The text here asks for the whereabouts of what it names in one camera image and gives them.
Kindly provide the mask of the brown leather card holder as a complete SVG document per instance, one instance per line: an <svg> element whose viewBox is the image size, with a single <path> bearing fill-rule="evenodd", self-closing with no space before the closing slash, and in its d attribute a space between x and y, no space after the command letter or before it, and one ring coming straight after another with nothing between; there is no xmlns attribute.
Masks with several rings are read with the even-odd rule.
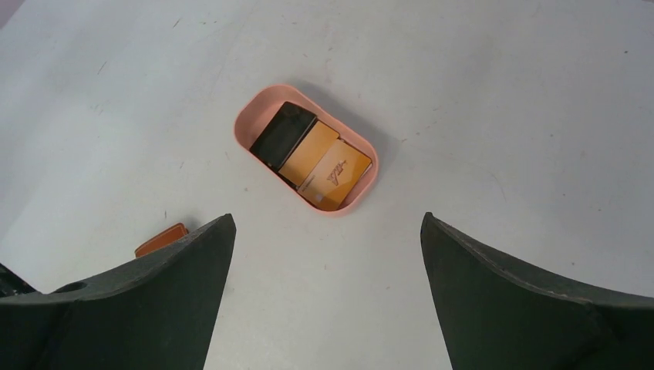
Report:
<svg viewBox="0 0 654 370"><path fill-rule="evenodd" d="M178 241L189 233L188 229L182 223L177 223L166 230L161 231L159 234L150 238L145 243L141 244L135 251L135 257L142 257L153 251L166 247L175 241Z"/></svg>

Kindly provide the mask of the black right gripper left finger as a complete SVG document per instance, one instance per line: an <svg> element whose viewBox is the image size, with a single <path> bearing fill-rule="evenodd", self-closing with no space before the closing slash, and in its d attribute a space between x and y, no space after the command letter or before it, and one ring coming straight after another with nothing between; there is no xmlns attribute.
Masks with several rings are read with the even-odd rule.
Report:
<svg viewBox="0 0 654 370"><path fill-rule="evenodd" d="M3 369L201 369L236 225L225 214L172 244L44 294L1 269Z"/></svg>

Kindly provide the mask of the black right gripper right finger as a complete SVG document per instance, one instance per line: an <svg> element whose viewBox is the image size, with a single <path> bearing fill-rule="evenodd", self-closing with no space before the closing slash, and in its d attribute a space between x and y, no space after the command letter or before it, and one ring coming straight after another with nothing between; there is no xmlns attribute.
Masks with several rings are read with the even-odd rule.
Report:
<svg viewBox="0 0 654 370"><path fill-rule="evenodd" d="M653 300L492 248L431 213L420 243L455 369L651 369Z"/></svg>

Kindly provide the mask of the gold VIP card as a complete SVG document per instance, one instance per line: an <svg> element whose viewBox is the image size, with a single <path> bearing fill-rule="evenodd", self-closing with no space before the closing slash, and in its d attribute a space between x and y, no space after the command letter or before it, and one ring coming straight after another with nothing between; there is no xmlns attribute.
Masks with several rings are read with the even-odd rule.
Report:
<svg viewBox="0 0 654 370"><path fill-rule="evenodd" d="M371 164L368 156L336 140L298 187L298 193L317 209L338 210Z"/></svg>

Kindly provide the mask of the pink oval plastic tray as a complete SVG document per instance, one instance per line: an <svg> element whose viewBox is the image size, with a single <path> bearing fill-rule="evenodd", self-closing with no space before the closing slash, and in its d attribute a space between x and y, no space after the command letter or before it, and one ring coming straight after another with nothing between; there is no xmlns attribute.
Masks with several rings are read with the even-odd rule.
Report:
<svg viewBox="0 0 654 370"><path fill-rule="evenodd" d="M293 86L264 88L239 112L240 146L310 207L344 214L379 174L373 145Z"/></svg>

